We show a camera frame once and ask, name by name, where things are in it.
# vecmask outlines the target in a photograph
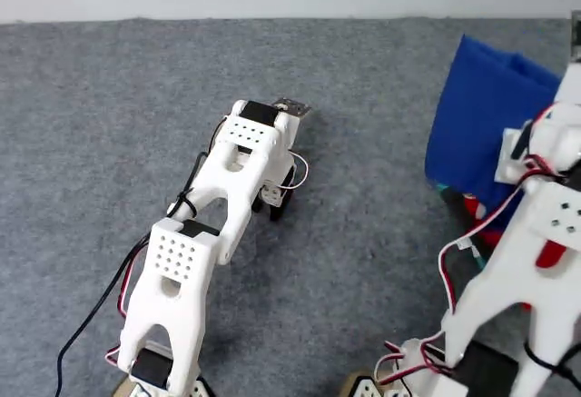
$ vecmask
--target gray carpet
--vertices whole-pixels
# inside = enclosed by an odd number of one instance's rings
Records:
[[[462,33],[565,68],[565,20],[0,26],[1,395],[54,394],[59,348],[239,98],[312,104],[296,144],[312,170],[214,274],[201,364],[217,394],[333,396],[382,339],[436,331],[436,254],[458,230],[423,162]],[[457,280],[475,271],[451,259]],[[64,396],[121,380],[103,361],[114,297],[67,355]],[[478,338],[514,353],[526,325],[514,308]],[[558,379],[544,392],[572,394]]]

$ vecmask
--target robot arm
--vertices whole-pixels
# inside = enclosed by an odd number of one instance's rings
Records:
[[[515,303],[533,306],[528,342],[537,358],[557,365],[573,341],[581,313],[576,295],[581,276],[581,63],[569,65],[555,103],[529,130],[525,126],[505,131],[498,182],[515,184],[527,170],[524,154],[515,151],[523,135],[529,140],[529,152],[541,156],[562,177],[558,181],[531,177],[523,183],[525,195],[486,268],[442,322],[449,366],[462,358],[481,324]],[[557,265],[540,269],[537,258],[549,241],[566,251]],[[523,352],[510,395],[537,395],[550,374]]]
[[[528,162],[542,163],[537,170],[551,174],[523,181]],[[505,130],[496,181],[519,184],[524,197],[485,269],[470,281],[435,335],[445,334],[441,361],[452,369],[450,376],[420,371],[406,378],[406,389],[395,382],[385,395],[408,395],[409,387],[416,397],[465,397],[468,389],[475,395],[534,397],[551,374],[546,365],[559,365],[570,347],[581,315],[581,14],[574,15],[572,59],[555,102],[523,129]],[[547,242],[565,252],[553,267],[539,268],[537,258]],[[515,303],[533,307],[529,349],[518,364],[472,342],[480,325]],[[405,356],[391,377],[424,365],[419,343],[408,340],[399,348]],[[492,374],[479,371],[488,367]],[[461,369],[471,370],[466,382],[458,379]],[[489,380],[479,380],[482,374]]]
[[[185,197],[188,204],[174,211],[171,206],[173,217],[153,225],[117,360],[118,367],[151,396],[193,393],[200,375],[206,293],[214,265],[225,265],[232,258],[259,194],[274,209],[290,197],[290,190],[280,187],[294,175],[289,149],[308,111],[307,106],[284,99],[274,106],[237,102],[193,179]],[[228,202],[221,230],[195,220],[196,213],[217,198]],[[167,331],[171,348],[146,341],[156,324]]]

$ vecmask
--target black cable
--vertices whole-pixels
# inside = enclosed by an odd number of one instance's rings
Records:
[[[565,356],[563,356],[558,365],[553,365],[552,363],[543,361],[538,356],[536,356],[533,353],[532,349],[530,348],[528,341],[525,341],[523,345],[525,346],[525,353],[534,363],[540,365],[543,368],[546,368],[553,374],[556,374],[564,379],[567,379],[573,384],[573,386],[577,388],[578,391],[581,391],[581,382],[575,377],[575,375],[573,374],[573,370],[571,370],[569,367],[565,365],[567,361],[570,361],[576,354],[578,354],[581,351],[581,343],[571,347],[565,353]]]
[[[205,157],[208,157],[207,152],[199,152],[198,153],[198,156],[196,157],[196,160],[193,163],[193,167],[192,167],[192,171],[190,172],[190,176],[188,177],[188,180],[186,181],[185,186],[183,187],[183,190],[181,190],[180,193],[178,194],[175,205],[173,206],[171,211],[167,213],[166,217],[172,218],[175,215],[175,213],[178,212],[178,210],[182,206],[182,203],[185,203],[188,206],[190,206],[190,209],[193,212],[192,217],[196,216],[196,208],[193,205],[193,203],[188,200],[187,195],[192,190],[193,179],[194,179],[194,177],[196,177],[196,174],[198,173],[198,170],[200,169],[200,164],[202,163],[202,159]]]
[[[399,362],[396,359],[396,368],[399,370]],[[403,384],[403,387],[406,389],[406,391],[408,392],[408,396],[409,397],[414,397],[413,392],[411,391],[411,389],[408,387],[408,385],[406,384],[406,381],[403,379],[403,377],[400,379],[401,383]]]
[[[149,235],[150,235],[149,233],[144,235],[142,237],[142,239],[139,240],[137,242],[137,244],[133,246],[133,248],[127,254],[127,256],[125,256],[125,259],[123,259],[123,261],[121,262],[121,265],[119,266],[119,269],[117,270],[117,273],[115,273],[115,276],[113,277],[113,279],[109,282],[109,284],[105,288],[105,291],[103,292],[103,295],[101,296],[101,298],[99,299],[97,304],[89,312],[89,314],[86,316],[86,318],[81,323],[81,325],[77,328],[76,331],[74,331],[73,336],[71,336],[71,338],[69,338],[69,340],[66,342],[66,344],[61,349],[61,351],[58,353],[58,357],[56,358],[57,385],[56,385],[56,393],[54,394],[54,397],[59,397],[59,395],[61,395],[61,390],[63,389],[63,358],[64,358],[64,355],[69,350],[69,348],[71,348],[71,345],[73,345],[73,343],[76,341],[76,339],[79,337],[79,335],[84,331],[84,329],[87,327],[87,325],[91,322],[93,317],[99,312],[99,309],[101,309],[101,306],[103,306],[103,303],[105,302],[105,300],[107,300],[107,297],[109,297],[109,294],[111,294],[111,291],[113,290],[113,288],[115,287],[115,285],[117,284],[119,279],[121,278],[121,275],[123,274],[123,270],[125,269],[127,264],[149,242]]]
[[[218,126],[214,130],[214,135],[212,136],[212,140],[213,140],[214,136],[216,135],[218,128],[220,127],[220,124],[222,124],[222,122],[225,119],[226,119],[226,117],[224,117],[222,119],[222,121],[218,124]],[[188,180],[185,183],[183,190],[178,194],[177,201],[176,201],[175,205],[173,206],[172,210],[167,213],[167,215],[166,215],[167,217],[172,218],[175,215],[175,213],[177,213],[178,209],[180,209],[180,207],[182,206],[182,203],[185,203],[190,207],[190,209],[193,212],[193,216],[196,215],[196,208],[193,205],[193,203],[190,202],[190,200],[188,200],[187,195],[192,190],[192,182],[193,182],[193,179],[195,178],[196,174],[198,173],[198,170],[200,169],[200,164],[202,162],[202,159],[204,157],[207,157],[207,156],[208,156],[207,152],[200,152],[198,154],[198,156],[196,157],[196,160],[193,164],[192,171],[190,172],[190,176],[188,177]],[[103,295],[101,296],[101,298],[99,299],[97,304],[89,312],[89,314],[83,320],[81,325],[77,328],[76,331],[74,331],[73,336],[71,336],[71,338],[69,338],[69,340],[66,342],[66,344],[61,349],[61,351],[58,353],[58,357],[56,358],[57,385],[56,385],[56,393],[54,394],[54,397],[59,397],[61,395],[61,390],[63,389],[63,358],[64,358],[64,355],[71,348],[71,346],[76,341],[76,339],[79,337],[79,335],[81,335],[81,333],[83,333],[84,329],[89,325],[89,323],[94,318],[94,316],[99,312],[99,309],[101,309],[101,306],[103,306],[103,303],[105,302],[105,300],[107,300],[107,297],[109,297],[109,295],[111,294],[111,291],[113,290],[113,288],[115,287],[117,282],[119,282],[119,279],[121,278],[121,275],[123,274],[123,270],[125,269],[125,267],[131,262],[131,260],[135,257],[135,255],[140,250],[142,250],[142,248],[145,245],[147,245],[147,243],[149,242],[149,235],[150,235],[150,233],[147,233],[146,235],[144,235],[141,238],[141,240],[139,240],[137,242],[137,244],[133,246],[131,251],[125,256],[125,259],[123,259],[123,261],[121,262],[121,265],[119,266],[119,269],[117,270],[117,273],[115,273],[115,276],[113,277],[113,279],[109,282],[109,284],[105,288],[105,291],[103,292]]]
[[[137,383],[137,386],[139,386],[142,389],[142,391],[145,392],[147,397],[152,397],[152,395],[145,388],[143,388],[143,385],[141,385],[139,382]]]
[[[225,115],[220,122],[216,125],[216,127],[214,127],[214,132],[212,133],[212,138],[210,138],[210,145],[208,146],[208,153],[212,151],[212,148],[214,147],[214,140],[216,139],[216,135],[218,134],[218,131],[220,130],[221,126],[223,125],[223,123],[226,121],[226,119],[228,118],[228,115]]]

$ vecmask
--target blue cloth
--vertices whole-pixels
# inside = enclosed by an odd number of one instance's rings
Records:
[[[503,130],[520,128],[549,106],[559,82],[522,55],[463,36],[429,137],[428,179],[496,208],[514,189],[494,182]],[[496,227],[506,226],[513,212],[507,209]]]

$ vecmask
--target wooden base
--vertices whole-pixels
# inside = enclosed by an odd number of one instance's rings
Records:
[[[129,380],[129,377],[125,377],[123,382],[119,383],[119,386],[113,391],[111,397],[129,397],[135,388],[135,383]]]

